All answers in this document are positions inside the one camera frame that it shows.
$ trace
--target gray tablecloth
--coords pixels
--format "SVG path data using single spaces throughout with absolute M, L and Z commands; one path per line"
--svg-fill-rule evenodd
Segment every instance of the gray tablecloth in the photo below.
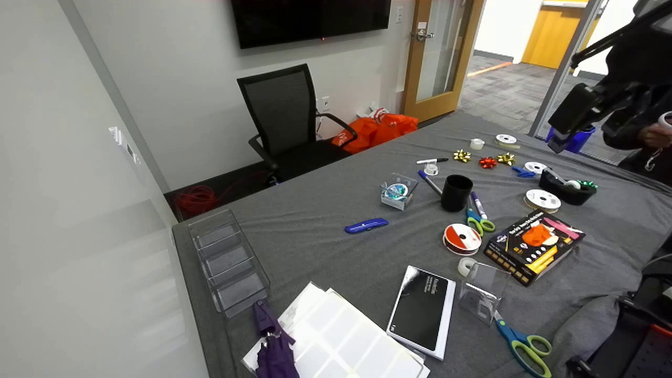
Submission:
M 469 149 L 471 138 L 478 136 L 487 144 L 485 149 L 473 151 L 469 165 L 439 165 L 441 176 L 471 176 L 489 219 L 506 228 L 531 213 L 524 193 L 537 185 L 515 176 L 506 167 L 484 171 L 477 165 L 482 155 L 506 151 L 496 145 L 498 132 L 506 130 L 466 113 L 454 113 L 414 135 L 251 196 L 214 214 L 234 211 L 272 279 L 269 302 L 278 313 L 313 281 L 334 288 L 384 328 L 407 265 L 451 279 L 460 277 L 457 257 L 441 245 L 441 231 L 447 223 L 463 221 L 465 214 L 441 211 L 439 196 L 423 180 L 407 211 L 387 209 L 378 199 L 381 185 L 392 172 L 416 179 L 421 169 L 416 159 L 451 155 L 455 149 Z M 549 364 L 554 374 L 565 377 L 563 364 L 572 356 L 591 357 L 609 336 L 618 318 L 616 299 L 636 291 L 641 267 L 672 231 L 672 192 L 591 157 L 554 155 L 535 138 L 519 136 L 519 144 L 520 149 L 512 151 L 516 165 L 545 161 L 568 179 L 591 179 L 599 185 L 599 193 L 584 207 L 563 203 L 556 213 L 586 231 L 577 254 L 530 288 L 506 276 L 500 277 L 503 316 L 516 329 L 552 341 L 554 354 Z M 390 224 L 361 236 L 342 231 L 345 224 L 374 216 L 384 216 Z M 240 360 L 257 341 L 252 316 L 245 311 L 225 321 L 214 313 L 187 234 L 192 223 L 176 224 L 174 238 L 210 374 L 245 374 Z M 477 254 L 477 261 L 492 263 L 484 254 Z M 451 318 L 446 362 L 427 360 L 427 365 L 433 377 L 524 374 L 498 329 L 460 307 Z

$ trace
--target television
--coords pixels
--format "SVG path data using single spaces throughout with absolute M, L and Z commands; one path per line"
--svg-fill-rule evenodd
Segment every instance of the television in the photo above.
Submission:
M 241 49 L 387 29 L 390 0 L 232 0 Z

